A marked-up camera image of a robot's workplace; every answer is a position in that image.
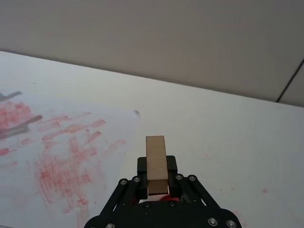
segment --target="wooden block face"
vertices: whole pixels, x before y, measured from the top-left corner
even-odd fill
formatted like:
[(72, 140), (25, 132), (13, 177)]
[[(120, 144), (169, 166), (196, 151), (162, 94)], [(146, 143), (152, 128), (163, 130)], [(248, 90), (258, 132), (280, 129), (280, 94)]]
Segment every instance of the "wooden block face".
[(168, 193), (168, 168), (163, 136), (146, 137), (149, 195)]

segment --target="white table surface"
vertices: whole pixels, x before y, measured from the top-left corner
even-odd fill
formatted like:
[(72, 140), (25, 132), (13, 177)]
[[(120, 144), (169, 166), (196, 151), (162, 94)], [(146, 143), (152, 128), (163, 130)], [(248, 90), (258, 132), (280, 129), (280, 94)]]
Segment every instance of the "white table surface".
[(164, 135), (179, 172), (197, 175), (243, 227), (304, 227), (303, 108), (6, 52), (0, 87), (138, 110), (121, 178), (136, 175), (145, 137)]

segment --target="wall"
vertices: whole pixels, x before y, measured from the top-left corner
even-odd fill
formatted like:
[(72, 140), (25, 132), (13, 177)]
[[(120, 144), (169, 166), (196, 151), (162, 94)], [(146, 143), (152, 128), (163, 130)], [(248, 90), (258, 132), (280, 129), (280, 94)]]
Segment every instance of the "wall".
[(276, 101), (302, 0), (2, 0), (0, 49)]

